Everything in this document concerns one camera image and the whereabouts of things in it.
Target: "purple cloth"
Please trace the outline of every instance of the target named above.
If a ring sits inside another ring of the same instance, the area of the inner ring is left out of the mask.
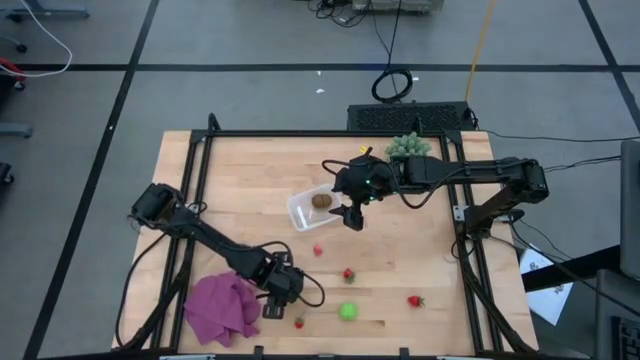
[[[244,337],[259,333],[252,326],[260,316],[260,303],[235,273],[200,279],[184,304],[187,322],[201,345],[213,340],[231,346],[231,334]]]

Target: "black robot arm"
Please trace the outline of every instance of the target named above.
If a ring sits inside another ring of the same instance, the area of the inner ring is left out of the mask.
[[[364,218],[362,205],[382,201],[389,195],[399,195],[407,206],[422,207],[433,192],[443,185],[501,183],[502,190],[484,204],[461,210],[459,226],[465,233],[481,238],[489,235],[493,220],[524,203],[538,203],[549,195],[544,170],[535,160],[505,158],[500,160],[444,162],[431,156],[394,157],[390,162],[364,155],[348,163],[326,160],[326,164],[344,165],[336,175],[333,191],[349,196],[351,206],[342,205],[331,213],[341,215],[349,228],[360,231]],[[404,195],[429,194],[418,205]]]
[[[267,292],[263,317],[282,318],[284,306],[299,298],[305,276],[293,266],[288,249],[270,253],[263,246],[237,244],[200,220],[196,210],[185,205],[178,190],[151,184],[132,206],[130,216],[140,225],[172,237],[196,240],[215,251],[239,276]]]

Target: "kiwi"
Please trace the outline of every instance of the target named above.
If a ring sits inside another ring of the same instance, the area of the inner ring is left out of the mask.
[[[311,198],[311,205],[316,209],[326,209],[331,206],[332,202],[329,194],[316,194]]]

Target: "strawberry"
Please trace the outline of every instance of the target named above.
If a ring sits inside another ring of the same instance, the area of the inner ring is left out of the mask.
[[[316,245],[313,247],[313,254],[314,254],[315,256],[320,256],[320,255],[322,255],[322,246],[320,246],[320,245],[316,244]]]
[[[293,325],[295,325],[296,329],[302,329],[304,326],[304,318],[302,316],[298,316]]]
[[[409,305],[411,307],[420,308],[424,306],[424,298],[421,296],[413,295],[407,298]]]
[[[354,273],[353,270],[346,268],[342,273],[342,277],[344,278],[344,282],[351,284],[356,279],[356,273]]]

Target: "wooden table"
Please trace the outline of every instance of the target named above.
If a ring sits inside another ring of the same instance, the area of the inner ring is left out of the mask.
[[[189,136],[189,132],[164,134],[153,182],[180,188]],[[463,133],[463,141],[468,160],[492,158],[486,133]],[[373,155],[382,157],[389,142],[389,138],[214,138],[204,192],[209,207],[202,214],[203,220],[238,243],[285,241],[293,250],[296,266],[325,287],[327,299],[317,309],[301,302],[291,304],[282,321],[260,318],[256,322],[259,336],[235,336],[228,349],[218,343],[200,345],[191,327],[185,324],[181,353],[247,354],[253,353],[254,346],[262,345],[266,354],[397,355],[400,347],[408,347],[412,355],[473,354],[460,267],[450,254],[454,233],[446,187],[436,191],[420,210],[407,208],[398,197],[364,207],[366,222],[361,232],[346,228],[338,220],[300,233],[289,219],[289,196],[333,183],[333,176],[320,166],[322,160],[348,161],[360,154],[362,145],[372,146]],[[430,154],[440,157],[439,144],[434,140],[431,145]],[[195,192],[196,178],[194,174],[190,194]],[[497,184],[472,188],[476,203],[499,190]],[[415,203],[418,197],[409,200]],[[507,225],[494,224],[493,234],[511,240]],[[157,232],[143,229],[135,256],[157,236]],[[484,243],[497,306],[525,342],[537,348],[513,249],[494,240]],[[168,244],[168,240],[163,241],[151,251],[131,279],[121,323],[123,339],[133,335],[158,300]],[[324,249],[321,257],[313,254],[315,244]],[[357,273],[352,285],[342,279],[347,267]],[[225,271],[228,267],[220,256],[196,245],[191,285],[202,277]],[[303,295],[312,302],[319,298],[309,281],[305,282]],[[425,307],[409,308],[406,298],[410,295],[424,297]],[[338,318],[338,307],[345,301],[358,304],[357,321],[343,322]],[[486,314],[479,302],[478,305],[484,346],[490,349]],[[306,323],[298,330],[293,326],[294,318],[302,313]],[[165,346],[173,316],[171,306],[163,332]]]

